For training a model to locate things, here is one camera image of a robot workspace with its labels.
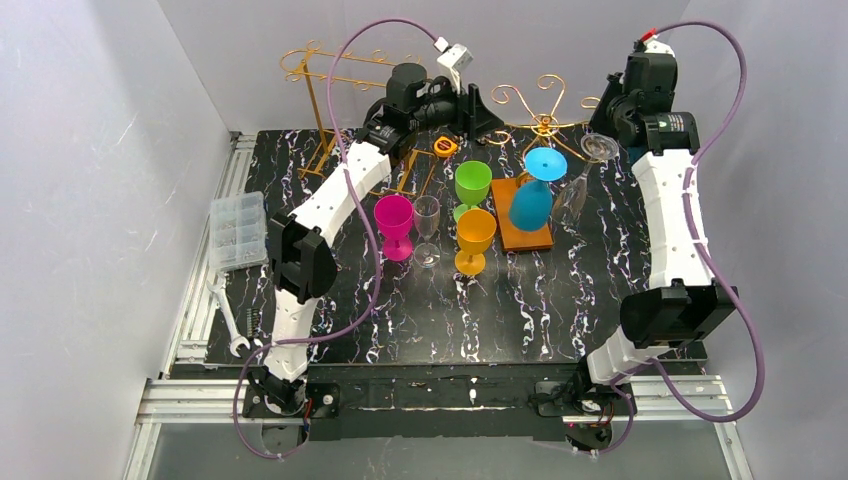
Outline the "blue plastic wine glass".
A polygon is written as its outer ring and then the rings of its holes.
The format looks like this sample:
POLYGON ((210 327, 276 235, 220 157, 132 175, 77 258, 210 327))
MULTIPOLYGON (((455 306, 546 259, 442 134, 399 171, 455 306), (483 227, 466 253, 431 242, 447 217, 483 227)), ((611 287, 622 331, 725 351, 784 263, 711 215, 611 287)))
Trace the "blue plastic wine glass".
POLYGON ((547 225, 553 208, 550 184, 566 174, 567 160, 554 148, 536 147, 525 156, 525 170, 530 180, 516 191, 509 219, 517 229, 534 232, 547 225))

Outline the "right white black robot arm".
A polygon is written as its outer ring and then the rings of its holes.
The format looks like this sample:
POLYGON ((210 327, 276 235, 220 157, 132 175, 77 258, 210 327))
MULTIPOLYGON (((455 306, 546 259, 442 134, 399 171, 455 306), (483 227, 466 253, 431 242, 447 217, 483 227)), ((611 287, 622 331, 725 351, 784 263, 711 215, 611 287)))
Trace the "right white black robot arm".
POLYGON ((581 362, 595 385, 621 383, 628 372, 672 349, 701 341, 735 309, 718 285, 689 226, 701 225, 695 119, 673 109, 678 65, 673 53, 634 52, 608 85, 589 121, 594 134, 628 149, 641 191, 650 247, 645 291, 620 305, 619 325, 581 362))

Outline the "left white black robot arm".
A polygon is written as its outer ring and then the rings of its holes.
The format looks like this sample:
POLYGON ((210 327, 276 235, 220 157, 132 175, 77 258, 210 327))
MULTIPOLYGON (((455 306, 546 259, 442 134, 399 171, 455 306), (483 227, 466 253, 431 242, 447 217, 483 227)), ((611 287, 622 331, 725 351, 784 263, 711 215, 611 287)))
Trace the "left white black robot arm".
POLYGON ((336 170, 305 202, 278 210, 269 221, 275 316, 263 365, 272 377, 292 383, 306 372, 314 312, 337 277, 335 237, 352 213, 361 212, 369 191, 408 155, 418 134, 445 127, 476 140, 504 124, 477 85, 430 79, 415 63, 393 67, 384 96, 369 108, 353 142, 340 149, 344 157, 336 170))

